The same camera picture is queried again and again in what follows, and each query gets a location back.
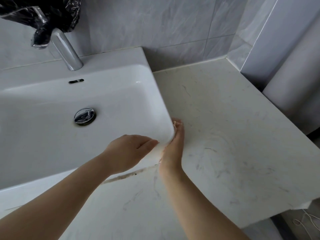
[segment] white ceramic sink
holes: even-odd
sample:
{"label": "white ceramic sink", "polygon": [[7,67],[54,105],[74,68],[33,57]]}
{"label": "white ceramic sink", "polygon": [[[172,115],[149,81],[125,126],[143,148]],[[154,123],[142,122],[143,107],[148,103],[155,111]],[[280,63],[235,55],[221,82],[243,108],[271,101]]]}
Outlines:
{"label": "white ceramic sink", "polygon": [[[158,164],[173,138],[142,48],[86,56],[83,62],[75,72],[54,61],[0,73],[0,209],[36,197],[123,134],[160,142],[125,173]],[[84,81],[68,83],[79,79]],[[96,119],[76,125],[75,113],[87,107]]]}

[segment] gray marble tile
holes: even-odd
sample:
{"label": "gray marble tile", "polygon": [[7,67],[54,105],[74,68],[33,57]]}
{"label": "gray marble tile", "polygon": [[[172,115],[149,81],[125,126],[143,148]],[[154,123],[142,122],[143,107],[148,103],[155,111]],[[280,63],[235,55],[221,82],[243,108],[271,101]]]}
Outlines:
{"label": "gray marble tile", "polygon": [[254,45],[277,0],[248,0],[236,34]]}
{"label": "gray marble tile", "polygon": [[205,46],[206,40],[200,40],[158,49],[144,47],[143,50],[151,70],[159,71],[202,61]]}
{"label": "gray marble tile", "polygon": [[48,49],[31,47],[35,29],[0,18],[0,69],[54,60]]}
{"label": "gray marble tile", "polygon": [[207,39],[215,0],[90,0],[94,53],[144,46],[159,48]]}
{"label": "gray marble tile", "polygon": [[235,35],[227,57],[234,63],[234,65],[237,66],[238,70],[241,71],[241,68],[245,63],[251,49],[252,46],[250,44],[242,40],[239,36]]}
{"label": "gray marble tile", "polygon": [[238,28],[247,0],[217,0],[209,38],[233,35]]}
{"label": "gray marble tile", "polygon": [[205,50],[204,60],[226,55],[232,43],[233,35],[208,39]]}

